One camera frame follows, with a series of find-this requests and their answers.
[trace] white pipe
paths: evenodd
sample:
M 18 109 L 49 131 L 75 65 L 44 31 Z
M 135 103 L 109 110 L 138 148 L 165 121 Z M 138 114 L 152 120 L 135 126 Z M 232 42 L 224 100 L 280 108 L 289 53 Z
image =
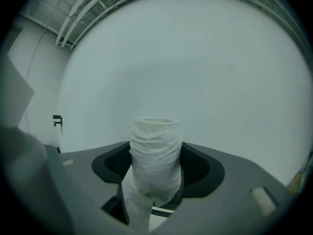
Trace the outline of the white pipe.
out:
M 61 44 L 62 42 L 59 42 L 59 44 Z M 65 46 L 71 46 L 71 44 L 65 44 Z
M 63 39 L 62 42 L 62 47 L 65 46 L 69 36 L 71 35 L 73 29 L 76 27 L 77 23 L 79 21 L 81 21 L 81 19 L 85 16 L 85 14 L 98 2 L 99 0 L 91 0 L 85 7 L 84 9 L 82 9 L 82 11 L 79 13 L 79 15 L 76 17 L 74 23 L 72 24 L 72 26 L 70 27 L 70 29 L 68 30 L 67 34 L 65 35 L 65 38 Z
M 114 5 L 111 5 L 107 10 L 105 10 L 104 12 L 102 12 L 98 17 L 96 17 L 85 29 L 84 31 L 78 36 L 78 38 L 75 40 L 75 42 L 73 43 L 73 45 L 70 47 L 71 49 L 77 44 L 77 42 L 79 41 L 79 39 L 86 33 L 86 31 L 93 25 L 95 24 L 95 22 L 97 20 L 99 20 L 103 15 L 105 15 L 106 13 L 108 13 L 115 5 L 118 5 L 122 2 L 124 2 L 125 0 L 120 0 L 119 2 L 117 2 Z M 294 36 L 296 36 L 296 38 L 299 40 L 300 44 L 302 45 L 302 47 L 305 49 L 305 46 L 302 42 L 302 39 L 298 36 L 298 34 L 294 31 L 294 29 L 282 18 L 280 17 L 276 12 L 272 11 L 270 8 L 268 8 L 265 4 L 262 4 L 261 2 L 259 2 L 258 0 L 254 0 L 254 2 L 256 4 L 258 4 L 259 6 L 261 6 L 262 8 L 265 8 L 267 11 L 271 12 L 279 21 L 280 23 L 284 24 L 288 30 L 290 30 Z
M 61 44 L 62 47 L 64 47 L 65 44 L 67 43 L 67 40 L 68 40 L 70 34 L 72 33 L 73 29 L 77 26 L 77 24 L 78 24 L 77 21 L 74 21 L 74 22 L 72 23 L 72 25 L 70 26 L 70 28 L 69 28 L 69 30 L 68 30 L 68 32 L 67 32 L 65 38 L 63 39 L 62 44 Z
M 59 31 L 59 34 L 57 36 L 57 39 L 55 41 L 55 44 L 58 45 L 59 44 L 59 41 L 62 37 L 62 34 L 63 34 L 63 31 L 65 30 L 68 22 L 69 22 L 69 19 L 76 13 L 76 11 L 78 10 L 79 6 L 84 2 L 85 0 L 77 0 L 77 2 L 74 4 L 74 6 L 71 8 L 71 10 L 69 11 L 68 13 L 68 16 L 67 18 L 64 20 L 62 26 L 61 26 L 61 29 Z
M 117 3 L 111 5 L 108 9 L 106 9 L 105 11 L 103 11 L 101 14 L 99 14 L 84 30 L 82 33 L 80 33 L 80 35 L 78 36 L 78 38 L 75 40 L 75 42 L 73 43 L 73 45 L 70 47 L 71 49 L 73 49 L 73 47 L 77 44 L 77 42 L 81 39 L 81 37 L 87 32 L 87 30 L 90 29 L 90 27 L 92 27 L 102 16 L 104 16 L 105 14 L 109 13 L 112 9 L 115 8 L 115 6 L 118 6 L 121 3 L 124 3 L 127 0 L 120 0 Z
M 58 34 L 57 39 L 56 39 L 56 41 L 55 41 L 55 45 L 58 45 L 58 44 L 60 43 L 60 39 L 61 39 L 61 37 L 62 37 L 62 33 L 63 33 L 63 31 L 65 30 L 65 28 L 66 28 L 66 26 L 67 26 L 69 20 L 70 20 L 70 17 L 67 15 L 67 17 L 65 18 L 65 20 L 64 20 L 64 22 L 63 22 L 63 24 L 62 24 L 62 26 L 61 26 L 61 29 L 60 29 L 60 31 L 59 31 L 59 34 Z
M 98 1 L 98 3 L 104 8 L 107 9 L 108 7 L 102 2 L 101 0 Z

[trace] gray surface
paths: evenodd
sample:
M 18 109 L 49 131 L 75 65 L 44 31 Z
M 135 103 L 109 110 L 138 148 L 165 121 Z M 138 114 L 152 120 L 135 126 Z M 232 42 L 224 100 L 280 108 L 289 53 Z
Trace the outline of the gray surface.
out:
M 75 160 L 66 166 L 68 173 L 81 189 L 102 206 L 115 195 L 117 185 L 102 181 L 93 173 L 92 160 L 124 142 L 97 149 L 61 154 L 61 158 Z M 266 187 L 280 207 L 291 199 L 286 188 L 257 164 L 234 155 L 203 146 L 189 144 L 220 161 L 225 168 L 222 184 L 205 198 L 183 198 L 171 218 L 153 231 L 153 234 L 242 234 L 253 227 L 270 223 L 263 218 L 249 192 L 254 187 Z
M 0 52 L 0 125 L 17 127 L 33 95 L 8 55 Z
M 223 164 L 224 181 L 205 198 L 183 198 L 169 222 L 165 222 L 153 234 L 195 234 L 195 229 L 198 235 L 208 232 L 246 234 L 252 231 L 253 225 L 268 222 L 257 209 L 250 189 L 266 187 L 281 207 L 291 199 L 286 188 L 257 164 L 203 146 L 191 146 Z
M 66 170 L 87 196 L 99 207 L 116 195 L 118 185 L 106 183 L 99 178 L 93 172 L 91 163 L 99 155 L 111 151 L 124 143 L 120 142 L 87 151 L 60 154 L 62 160 L 74 159 L 75 163 L 66 165 Z
M 87 176 L 83 180 L 78 180 L 80 185 L 76 184 L 75 180 L 70 177 L 70 174 L 66 172 L 65 167 L 62 164 L 59 153 L 56 148 L 49 146 L 46 148 L 48 155 L 48 165 L 54 179 L 54 183 L 65 202 L 67 210 L 70 214 L 74 225 L 75 235 L 137 235 L 141 234 L 129 227 L 127 227 L 122 222 L 117 219 L 112 218 L 110 215 L 102 211 L 88 196 L 81 190 L 80 186 L 86 186 L 86 184 L 81 183 L 82 181 L 91 181 L 89 186 L 92 187 L 92 190 L 101 192 L 104 190 L 104 199 L 108 196 L 105 194 L 106 190 L 110 187 L 102 187 L 100 184 L 97 184 L 97 181 L 89 179 Z M 84 158 L 79 153 L 75 158 Z M 89 166 L 83 165 L 84 163 L 77 163 L 76 167 L 78 170 L 72 169 L 73 171 L 78 172 L 80 169 L 84 174 L 88 175 L 89 159 L 86 159 L 86 164 Z

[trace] wrinkled white fabric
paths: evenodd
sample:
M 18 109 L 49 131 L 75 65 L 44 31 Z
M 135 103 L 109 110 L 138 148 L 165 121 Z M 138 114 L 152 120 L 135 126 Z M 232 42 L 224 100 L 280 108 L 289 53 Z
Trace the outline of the wrinkled white fabric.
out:
M 136 118 L 130 142 L 132 165 L 122 182 L 130 227 L 149 231 L 153 206 L 170 202 L 180 187 L 179 121 Z

